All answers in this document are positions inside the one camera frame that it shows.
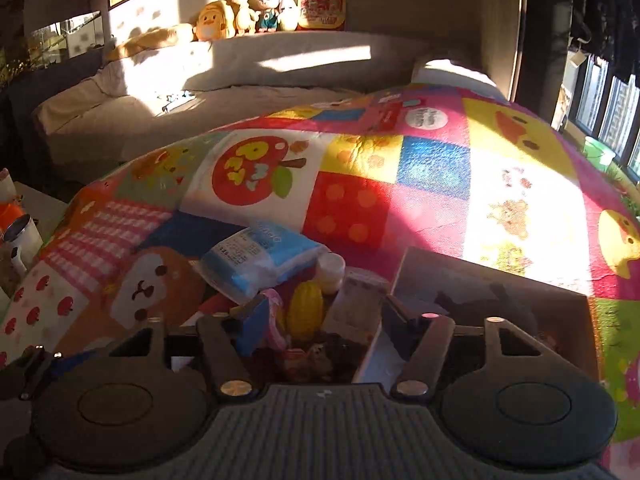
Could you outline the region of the yellow pink toy cake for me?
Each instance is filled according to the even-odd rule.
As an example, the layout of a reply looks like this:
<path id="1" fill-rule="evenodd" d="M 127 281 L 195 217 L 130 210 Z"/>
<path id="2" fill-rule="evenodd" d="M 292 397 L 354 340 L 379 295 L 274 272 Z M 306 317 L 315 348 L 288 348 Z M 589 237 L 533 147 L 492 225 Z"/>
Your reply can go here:
<path id="1" fill-rule="evenodd" d="M 265 331 L 265 344 L 268 348 L 282 352 L 288 348 L 286 336 L 284 305 L 279 293 L 273 288 L 264 289 L 262 296 L 268 299 L 269 318 Z"/>

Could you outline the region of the yellow toy corn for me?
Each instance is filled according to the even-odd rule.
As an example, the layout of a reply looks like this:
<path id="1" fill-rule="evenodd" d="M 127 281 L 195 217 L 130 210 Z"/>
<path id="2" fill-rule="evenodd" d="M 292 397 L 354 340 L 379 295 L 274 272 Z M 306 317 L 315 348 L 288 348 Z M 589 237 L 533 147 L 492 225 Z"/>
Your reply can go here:
<path id="1" fill-rule="evenodd" d="M 310 341 L 320 330 L 324 319 L 324 302 L 322 291 L 314 281 L 299 283 L 293 292 L 286 328 L 288 334 L 296 341 Z"/>

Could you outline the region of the red cartoon boy figurine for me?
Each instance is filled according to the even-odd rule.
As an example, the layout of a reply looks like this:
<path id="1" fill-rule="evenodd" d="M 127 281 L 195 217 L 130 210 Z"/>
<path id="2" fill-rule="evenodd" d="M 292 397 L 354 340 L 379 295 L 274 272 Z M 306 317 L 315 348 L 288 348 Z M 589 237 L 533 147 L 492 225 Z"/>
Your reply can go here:
<path id="1" fill-rule="evenodd" d="M 282 361 L 284 374 L 296 384 L 336 382 L 337 356 L 337 345 L 328 342 L 313 344 L 308 350 L 285 350 Z"/>

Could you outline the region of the blue wet wipes pack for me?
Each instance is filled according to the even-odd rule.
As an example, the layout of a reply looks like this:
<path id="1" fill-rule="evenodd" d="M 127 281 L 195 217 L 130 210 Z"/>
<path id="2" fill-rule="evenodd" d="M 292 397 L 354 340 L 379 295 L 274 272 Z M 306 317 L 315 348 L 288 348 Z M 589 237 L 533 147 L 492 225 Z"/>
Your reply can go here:
<path id="1" fill-rule="evenodd" d="M 259 221 L 210 248 L 194 269 L 217 292 L 245 304 L 314 266 L 328 251 L 303 234 Z"/>

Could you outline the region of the small white bottle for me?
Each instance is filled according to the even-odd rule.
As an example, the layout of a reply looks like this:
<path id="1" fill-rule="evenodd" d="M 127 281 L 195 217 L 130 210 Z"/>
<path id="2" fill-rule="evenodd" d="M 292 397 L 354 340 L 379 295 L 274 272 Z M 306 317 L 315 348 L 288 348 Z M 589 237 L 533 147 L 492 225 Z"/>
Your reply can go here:
<path id="1" fill-rule="evenodd" d="M 340 290 L 345 271 L 346 262 L 342 256 L 335 252 L 325 252 L 317 259 L 314 281 L 320 287 L 323 295 L 331 296 Z"/>

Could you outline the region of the open cardboard box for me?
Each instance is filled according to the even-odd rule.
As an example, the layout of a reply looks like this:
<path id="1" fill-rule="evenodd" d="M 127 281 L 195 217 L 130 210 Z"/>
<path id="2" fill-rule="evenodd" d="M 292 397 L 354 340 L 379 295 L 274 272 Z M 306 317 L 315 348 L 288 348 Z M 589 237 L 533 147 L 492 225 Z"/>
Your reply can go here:
<path id="1" fill-rule="evenodd" d="M 459 326 L 481 328 L 485 318 L 505 318 L 591 378 L 599 377 L 589 302 L 579 292 L 411 247 L 388 294 L 418 322 L 443 315 Z M 396 350 L 382 324 L 356 382 L 390 388 L 411 351 Z"/>

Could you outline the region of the white mug on side table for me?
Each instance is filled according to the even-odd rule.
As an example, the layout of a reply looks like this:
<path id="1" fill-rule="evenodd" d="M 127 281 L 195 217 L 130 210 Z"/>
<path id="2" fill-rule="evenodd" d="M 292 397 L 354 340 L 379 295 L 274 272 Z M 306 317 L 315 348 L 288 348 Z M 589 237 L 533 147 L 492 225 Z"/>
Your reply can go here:
<path id="1" fill-rule="evenodd" d="M 4 232 L 3 241 L 8 248 L 12 266 L 18 274 L 24 276 L 43 244 L 32 216 L 23 214 L 14 220 Z"/>

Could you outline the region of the colourful cartoon play mat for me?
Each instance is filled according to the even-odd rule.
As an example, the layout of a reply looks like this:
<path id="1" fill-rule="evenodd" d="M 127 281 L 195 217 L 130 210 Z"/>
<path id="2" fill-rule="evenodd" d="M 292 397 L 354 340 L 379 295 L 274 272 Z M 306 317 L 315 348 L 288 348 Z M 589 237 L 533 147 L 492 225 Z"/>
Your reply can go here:
<path id="1" fill-rule="evenodd" d="M 392 278 L 411 247 L 586 296 L 588 359 L 616 402 L 606 454 L 639 474 L 639 223 L 548 124 L 410 84 L 296 106 L 157 148 L 83 188 L 1 317 L 1 359 L 67 354 L 206 307 L 192 270 L 255 220 Z"/>

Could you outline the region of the green bucket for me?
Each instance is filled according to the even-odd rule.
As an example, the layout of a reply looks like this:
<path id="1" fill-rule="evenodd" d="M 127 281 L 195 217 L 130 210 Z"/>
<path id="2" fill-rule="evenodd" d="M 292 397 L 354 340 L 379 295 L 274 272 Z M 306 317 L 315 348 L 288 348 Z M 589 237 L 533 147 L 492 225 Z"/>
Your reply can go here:
<path id="1" fill-rule="evenodd" d="M 585 155 L 585 158 L 594 168 L 604 174 L 608 171 L 608 167 L 611 166 L 616 156 L 613 150 L 592 136 L 585 137 L 582 154 Z"/>

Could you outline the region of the grey sofa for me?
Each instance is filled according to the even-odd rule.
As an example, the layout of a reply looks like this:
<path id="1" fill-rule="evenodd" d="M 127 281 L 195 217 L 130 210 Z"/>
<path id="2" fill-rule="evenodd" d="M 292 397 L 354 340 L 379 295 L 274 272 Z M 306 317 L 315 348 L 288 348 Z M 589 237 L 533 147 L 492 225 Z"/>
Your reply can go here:
<path id="1" fill-rule="evenodd" d="M 485 74 L 423 41 L 366 32 L 275 32 L 146 50 L 107 63 L 32 117 L 58 166 L 117 166 L 219 126 L 408 84 L 498 101 Z"/>

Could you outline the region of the yellow duck plush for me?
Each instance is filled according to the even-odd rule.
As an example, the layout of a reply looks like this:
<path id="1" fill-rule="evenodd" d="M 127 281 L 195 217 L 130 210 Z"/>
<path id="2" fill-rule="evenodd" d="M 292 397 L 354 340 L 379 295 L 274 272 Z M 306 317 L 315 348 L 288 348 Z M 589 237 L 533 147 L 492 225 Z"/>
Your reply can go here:
<path id="1" fill-rule="evenodd" d="M 213 42 L 236 35 L 232 7 L 224 0 L 207 3 L 193 26 L 198 41 Z"/>

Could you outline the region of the red greeting card box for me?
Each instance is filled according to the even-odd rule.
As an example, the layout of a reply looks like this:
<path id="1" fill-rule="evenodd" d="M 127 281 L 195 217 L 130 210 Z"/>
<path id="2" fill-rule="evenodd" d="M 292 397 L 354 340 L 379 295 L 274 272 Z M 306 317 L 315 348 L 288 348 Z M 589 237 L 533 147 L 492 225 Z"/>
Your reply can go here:
<path id="1" fill-rule="evenodd" d="M 298 30 L 344 30 L 346 0 L 298 0 Z"/>

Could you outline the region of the white bear plush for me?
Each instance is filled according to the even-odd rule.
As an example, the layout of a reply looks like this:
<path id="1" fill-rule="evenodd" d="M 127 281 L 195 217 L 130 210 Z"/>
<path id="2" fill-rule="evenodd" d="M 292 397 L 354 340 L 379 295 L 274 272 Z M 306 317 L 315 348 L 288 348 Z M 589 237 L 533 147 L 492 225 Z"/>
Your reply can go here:
<path id="1" fill-rule="evenodd" d="M 257 12 L 257 21 L 255 24 L 256 34 L 275 32 L 278 29 L 282 1 L 283 0 L 255 0 L 254 7 Z"/>

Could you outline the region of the hanging dark clothes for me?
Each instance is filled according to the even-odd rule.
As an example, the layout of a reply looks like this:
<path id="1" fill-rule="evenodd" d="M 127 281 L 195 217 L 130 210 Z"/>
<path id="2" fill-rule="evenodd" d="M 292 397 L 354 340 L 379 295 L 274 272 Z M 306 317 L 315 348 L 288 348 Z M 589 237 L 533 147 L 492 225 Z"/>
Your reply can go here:
<path id="1" fill-rule="evenodd" d="M 573 0 L 570 47 L 608 62 L 613 76 L 639 79 L 640 0 Z"/>

